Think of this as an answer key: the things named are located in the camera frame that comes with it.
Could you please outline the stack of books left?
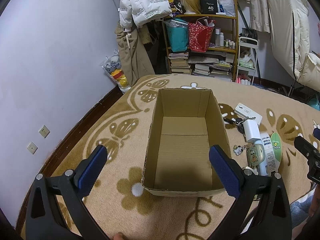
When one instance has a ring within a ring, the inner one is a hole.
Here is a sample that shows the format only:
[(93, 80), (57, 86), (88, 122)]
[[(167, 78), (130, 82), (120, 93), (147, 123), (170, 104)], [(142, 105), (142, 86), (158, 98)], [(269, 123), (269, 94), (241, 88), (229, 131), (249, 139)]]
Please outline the stack of books left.
[(171, 73), (190, 74), (191, 68), (188, 63), (189, 53), (169, 53), (169, 63)]

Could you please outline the white puffer jacket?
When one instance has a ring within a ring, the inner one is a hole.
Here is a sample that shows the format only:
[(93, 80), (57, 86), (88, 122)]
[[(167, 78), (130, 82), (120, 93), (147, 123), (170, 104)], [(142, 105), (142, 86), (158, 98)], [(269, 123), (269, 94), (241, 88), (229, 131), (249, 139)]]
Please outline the white puffer jacket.
[(120, 0), (120, 25), (126, 33), (131, 32), (134, 25), (140, 28), (170, 14), (168, 0)]

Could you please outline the blonde wig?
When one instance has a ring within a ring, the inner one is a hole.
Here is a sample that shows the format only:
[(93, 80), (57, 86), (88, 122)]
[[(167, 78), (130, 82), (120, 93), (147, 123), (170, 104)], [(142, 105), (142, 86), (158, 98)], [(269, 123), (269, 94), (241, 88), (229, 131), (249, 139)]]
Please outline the blonde wig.
[(200, 14), (200, 0), (180, 0), (186, 14)]

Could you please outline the cartoon dog keychain charm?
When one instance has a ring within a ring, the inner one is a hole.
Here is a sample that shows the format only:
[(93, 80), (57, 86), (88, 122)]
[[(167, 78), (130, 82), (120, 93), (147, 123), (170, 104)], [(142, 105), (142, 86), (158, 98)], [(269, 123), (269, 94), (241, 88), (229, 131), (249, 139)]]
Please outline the cartoon dog keychain charm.
[(234, 152), (236, 155), (242, 154), (243, 151), (244, 151), (244, 149), (243, 149), (242, 146), (237, 146), (237, 145), (235, 145), (235, 146), (233, 147), (233, 152)]

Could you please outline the teal storage bag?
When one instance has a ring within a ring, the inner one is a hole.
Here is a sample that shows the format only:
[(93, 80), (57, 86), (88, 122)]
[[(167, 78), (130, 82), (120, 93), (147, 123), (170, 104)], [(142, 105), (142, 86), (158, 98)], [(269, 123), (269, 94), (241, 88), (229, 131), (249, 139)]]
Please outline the teal storage bag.
[(171, 19), (164, 21), (167, 28), (167, 34), (171, 45), (171, 50), (184, 52), (188, 48), (188, 23), (181, 19)]

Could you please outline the white wall socket lower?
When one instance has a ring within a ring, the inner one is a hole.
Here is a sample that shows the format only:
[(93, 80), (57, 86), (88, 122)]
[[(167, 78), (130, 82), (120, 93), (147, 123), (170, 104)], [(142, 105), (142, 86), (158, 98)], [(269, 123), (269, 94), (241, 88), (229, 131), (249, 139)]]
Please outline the white wall socket lower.
[(37, 151), (38, 147), (31, 141), (29, 142), (27, 146), (27, 150), (31, 153), (34, 154)]

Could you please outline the red patterned gift bag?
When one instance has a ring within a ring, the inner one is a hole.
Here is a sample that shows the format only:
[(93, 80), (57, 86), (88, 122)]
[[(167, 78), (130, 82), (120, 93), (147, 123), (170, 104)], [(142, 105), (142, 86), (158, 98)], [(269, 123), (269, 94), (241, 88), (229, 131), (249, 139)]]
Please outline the red patterned gift bag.
[(189, 47), (193, 52), (205, 53), (210, 45), (215, 21), (202, 17), (195, 23), (188, 23)]

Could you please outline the open cardboard box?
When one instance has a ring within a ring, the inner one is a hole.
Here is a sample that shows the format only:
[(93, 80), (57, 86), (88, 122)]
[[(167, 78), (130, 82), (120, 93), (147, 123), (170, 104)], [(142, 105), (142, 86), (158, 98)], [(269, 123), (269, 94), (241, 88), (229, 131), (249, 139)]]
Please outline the open cardboard box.
[(162, 197), (208, 197), (223, 192), (209, 161), (214, 145), (231, 156), (212, 90), (160, 89), (149, 129), (142, 186)]

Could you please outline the white power adapter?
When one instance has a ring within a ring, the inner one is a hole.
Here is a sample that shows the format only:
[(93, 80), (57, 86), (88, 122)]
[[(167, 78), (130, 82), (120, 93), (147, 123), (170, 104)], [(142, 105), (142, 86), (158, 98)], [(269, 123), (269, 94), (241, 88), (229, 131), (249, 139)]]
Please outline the white power adapter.
[(247, 119), (243, 122), (246, 142), (255, 142), (261, 139), (259, 126), (255, 120)]

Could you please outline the black box with 40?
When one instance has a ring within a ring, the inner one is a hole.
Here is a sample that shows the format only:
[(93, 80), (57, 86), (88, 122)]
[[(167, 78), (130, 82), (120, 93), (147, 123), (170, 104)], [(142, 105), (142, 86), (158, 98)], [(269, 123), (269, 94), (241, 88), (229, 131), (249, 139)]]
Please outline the black box with 40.
[(201, 14), (215, 15), (218, 12), (217, 0), (200, 0)]

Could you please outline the white wall socket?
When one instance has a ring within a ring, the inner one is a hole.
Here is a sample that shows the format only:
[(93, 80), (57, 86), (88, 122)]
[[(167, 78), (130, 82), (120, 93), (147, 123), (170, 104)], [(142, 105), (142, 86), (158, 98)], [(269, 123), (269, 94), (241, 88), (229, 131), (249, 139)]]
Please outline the white wall socket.
[(40, 133), (41, 136), (46, 138), (49, 135), (50, 130), (47, 128), (46, 125), (43, 125), (42, 128), (39, 130), (39, 133)]
[(29, 142), (27, 146), (27, 150), (31, 153), (34, 154), (37, 151), (38, 147), (31, 141)]

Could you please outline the stack of books right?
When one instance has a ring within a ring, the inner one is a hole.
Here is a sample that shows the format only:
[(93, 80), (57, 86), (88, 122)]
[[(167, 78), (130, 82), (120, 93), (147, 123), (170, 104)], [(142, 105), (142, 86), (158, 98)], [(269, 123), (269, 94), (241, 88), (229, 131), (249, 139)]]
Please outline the stack of books right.
[(188, 59), (192, 74), (196, 76), (214, 77), (232, 81), (232, 64), (215, 57), (192, 56)]

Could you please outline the stack of books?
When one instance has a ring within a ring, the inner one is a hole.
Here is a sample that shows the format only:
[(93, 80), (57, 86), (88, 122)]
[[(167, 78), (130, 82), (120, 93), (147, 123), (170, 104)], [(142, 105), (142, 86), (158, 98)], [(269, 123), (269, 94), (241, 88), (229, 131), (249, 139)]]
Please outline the stack of books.
[(188, 63), (189, 53), (169, 53), (169, 63), (171, 73), (190, 74), (191, 68)]
[(215, 57), (192, 56), (188, 59), (192, 74), (196, 76), (214, 77), (232, 81), (232, 64)]

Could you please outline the grey green earbuds case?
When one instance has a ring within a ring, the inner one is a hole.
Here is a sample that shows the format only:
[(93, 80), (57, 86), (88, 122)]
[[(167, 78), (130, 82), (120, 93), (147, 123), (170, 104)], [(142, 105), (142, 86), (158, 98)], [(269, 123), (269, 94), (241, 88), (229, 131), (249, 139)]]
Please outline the grey green earbuds case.
[(259, 166), (265, 160), (265, 150), (262, 144), (253, 144), (249, 146), (246, 152), (249, 167)]

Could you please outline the white tube with blue text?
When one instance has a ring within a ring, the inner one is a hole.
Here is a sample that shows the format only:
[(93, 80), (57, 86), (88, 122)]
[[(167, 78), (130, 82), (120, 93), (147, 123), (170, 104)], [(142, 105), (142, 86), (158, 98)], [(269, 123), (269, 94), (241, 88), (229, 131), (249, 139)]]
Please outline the white tube with blue text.
[(264, 158), (258, 166), (258, 172), (260, 176), (270, 176), (272, 172), (276, 172), (276, 159), (273, 146), (270, 136), (266, 132), (260, 133), (260, 136), (264, 149)]

